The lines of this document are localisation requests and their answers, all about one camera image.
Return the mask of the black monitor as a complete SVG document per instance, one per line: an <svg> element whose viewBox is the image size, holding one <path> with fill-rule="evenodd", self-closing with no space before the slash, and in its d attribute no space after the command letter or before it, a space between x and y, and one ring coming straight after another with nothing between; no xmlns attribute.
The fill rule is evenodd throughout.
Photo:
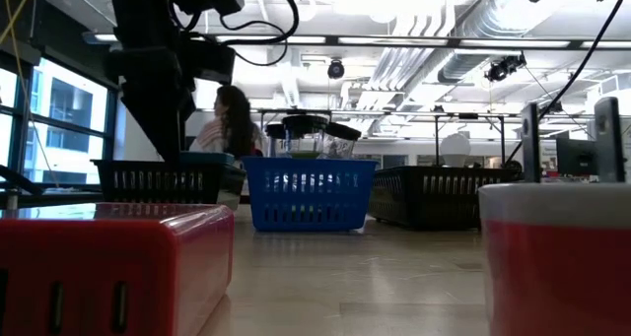
<svg viewBox="0 0 631 336"><path fill-rule="evenodd" d="M597 175L596 142L556 139L558 172L570 175Z"/></svg>

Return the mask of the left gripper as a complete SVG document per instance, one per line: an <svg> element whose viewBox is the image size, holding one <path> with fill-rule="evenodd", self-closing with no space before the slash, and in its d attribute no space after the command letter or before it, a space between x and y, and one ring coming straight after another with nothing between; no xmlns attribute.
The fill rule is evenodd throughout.
<svg viewBox="0 0 631 336"><path fill-rule="evenodd" d="M122 102L162 159L180 161L185 122L196 110L197 81L230 85L236 51L212 36L180 34L175 45L112 50L108 73L132 85L149 83L165 90L124 90Z"/></svg>

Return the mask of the red charger with prongs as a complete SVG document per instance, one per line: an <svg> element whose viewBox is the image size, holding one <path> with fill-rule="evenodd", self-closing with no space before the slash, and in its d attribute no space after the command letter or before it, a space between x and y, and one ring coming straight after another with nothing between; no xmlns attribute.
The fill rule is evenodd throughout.
<svg viewBox="0 0 631 336"><path fill-rule="evenodd" d="M0 336L201 336L232 279L223 205L0 211Z"/></svg>

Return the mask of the green sand timer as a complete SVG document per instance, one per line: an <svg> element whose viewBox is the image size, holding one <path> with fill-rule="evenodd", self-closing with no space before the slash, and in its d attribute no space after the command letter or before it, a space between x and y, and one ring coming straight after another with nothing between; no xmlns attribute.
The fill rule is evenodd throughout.
<svg viewBox="0 0 631 336"><path fill-rule="evenodd" d="M298 114L282 119L282 153L294 159L316 159L323 151L328 119L318 115Z"/></svg>

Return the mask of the black aluminium table frame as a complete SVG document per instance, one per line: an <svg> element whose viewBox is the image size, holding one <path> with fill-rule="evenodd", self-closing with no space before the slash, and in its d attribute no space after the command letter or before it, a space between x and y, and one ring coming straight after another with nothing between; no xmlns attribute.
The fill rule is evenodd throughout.
<svg viewBox="0 0 631 336"><path fill-rule="evenodd" d="M98 185L36 183L0 165L0 210L102 201Z"/></svg>

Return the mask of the teal box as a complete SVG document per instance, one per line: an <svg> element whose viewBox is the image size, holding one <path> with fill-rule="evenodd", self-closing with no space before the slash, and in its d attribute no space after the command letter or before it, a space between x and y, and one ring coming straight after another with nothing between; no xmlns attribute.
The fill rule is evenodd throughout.
<svg viewBox="0 0 631 336"><path fill-rule="evenodd" d="M207 152L180 152L179 160L188 165L225 165L232 166L236 159L231 154Z"/></svg>

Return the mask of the blue slotted basket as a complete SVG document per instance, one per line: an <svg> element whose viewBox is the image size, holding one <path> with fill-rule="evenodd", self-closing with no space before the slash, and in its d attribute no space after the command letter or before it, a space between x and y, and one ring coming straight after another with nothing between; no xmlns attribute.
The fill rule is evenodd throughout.
<svg viewBox="0 0 631 336"><path fill-rule="evenodd" d="M243 159L252 223L260 232L342 232L365 224L374 161Z"/></svg>

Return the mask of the long black crossbeam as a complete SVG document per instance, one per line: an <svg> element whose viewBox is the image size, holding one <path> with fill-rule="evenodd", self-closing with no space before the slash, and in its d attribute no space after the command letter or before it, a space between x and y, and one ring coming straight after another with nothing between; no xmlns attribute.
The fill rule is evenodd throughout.
<svg viewBox="0 0 631 336"><path fill-rule="evenodd" d="M114 34L83 33L83 39L89 44L112 44L118 39ZM273 44L273 35L256 34L202 34L196 39L210 38L220 43L234 45ZM291 35L289 45L298 46L351 46L351 47L388 47L388 48L447 48L472 50L541 50L541 51L587 51L594 41L581 38L478 38L478 37L438 37L438 36L383 36L383 35ZM631 51L631 40L601 39L596 50Z"/></svg>

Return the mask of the black background table frame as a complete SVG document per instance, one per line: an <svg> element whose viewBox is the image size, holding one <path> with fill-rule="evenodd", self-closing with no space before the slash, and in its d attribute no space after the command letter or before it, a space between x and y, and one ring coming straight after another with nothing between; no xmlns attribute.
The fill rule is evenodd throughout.
<svg viewBox="0 0 631 336"><path fill-rule="evenodd" d="M419 157L427 161L441 157L440 145L459 133L469 140L473 157L508 159L517 146L508 115L479 115L460 118L457 113L420 112L415 115L374 110L257 108L255 121L264 127L295 114L310 114L347 125L361 132L353 153L363 156L400 156L408 165Z"/></svg>

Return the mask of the person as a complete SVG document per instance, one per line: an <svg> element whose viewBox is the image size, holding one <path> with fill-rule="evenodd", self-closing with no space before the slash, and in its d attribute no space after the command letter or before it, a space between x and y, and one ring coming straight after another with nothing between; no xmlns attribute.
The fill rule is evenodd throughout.
<svg viewBox="0 0 631 336"><path fill-rule="evenodd" d="M216 92L214 115L192 141L191 152L229 154L236 161L262 155L263 138L250 118L250 102L241 89L221 86Z"/></svg>

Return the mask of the white light bulb lamp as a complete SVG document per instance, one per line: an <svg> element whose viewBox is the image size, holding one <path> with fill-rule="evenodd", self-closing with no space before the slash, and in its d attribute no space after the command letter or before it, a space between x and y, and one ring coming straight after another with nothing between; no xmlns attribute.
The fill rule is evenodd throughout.
<svg viewBox="0 0 631 336"><path fill-rule="evenodd" d="M461 133L447 136L440 144L440 154L447 167L463 168L470 151L470 141Z"/></svg>

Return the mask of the black spotlight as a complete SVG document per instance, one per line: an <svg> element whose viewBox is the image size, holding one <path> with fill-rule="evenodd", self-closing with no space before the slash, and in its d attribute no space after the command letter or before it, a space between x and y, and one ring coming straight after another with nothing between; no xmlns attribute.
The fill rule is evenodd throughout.
<svg viewBox="0 0 631 336"><path fill-rule="evenodd" d="M526 57L523 53L505 56L491 63L490 68L484 73L484 78L489 82L501 82L525 66Z"/></svg>

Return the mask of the red and white charger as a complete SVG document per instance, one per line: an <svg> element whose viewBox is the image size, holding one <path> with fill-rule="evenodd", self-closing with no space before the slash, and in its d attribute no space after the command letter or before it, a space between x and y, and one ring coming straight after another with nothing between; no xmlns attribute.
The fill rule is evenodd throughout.
<svg viewBox="0 0 631 336"><path fill-rule="evenodd" d="M490 336L631 336L631 183L618 101L595 105L596 183L478 191Z"/></svg>

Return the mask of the black slotted basket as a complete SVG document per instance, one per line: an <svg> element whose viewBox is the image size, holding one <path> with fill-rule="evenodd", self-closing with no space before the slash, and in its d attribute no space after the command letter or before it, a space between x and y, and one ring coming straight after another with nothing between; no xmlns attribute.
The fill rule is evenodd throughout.
<svg viewBox="0 0 631 336"><path fill-rule="evenodd" d="M225 164L94 160L106 202L219 204L238 208L245 172Z"/></svg>
<svg viewBox="0 0 631 336"><path fill-rule="evenodd" d="M513 182L514 169L397 167L375 172L368 214L417 231L480 227L478 189Z"/></svg>

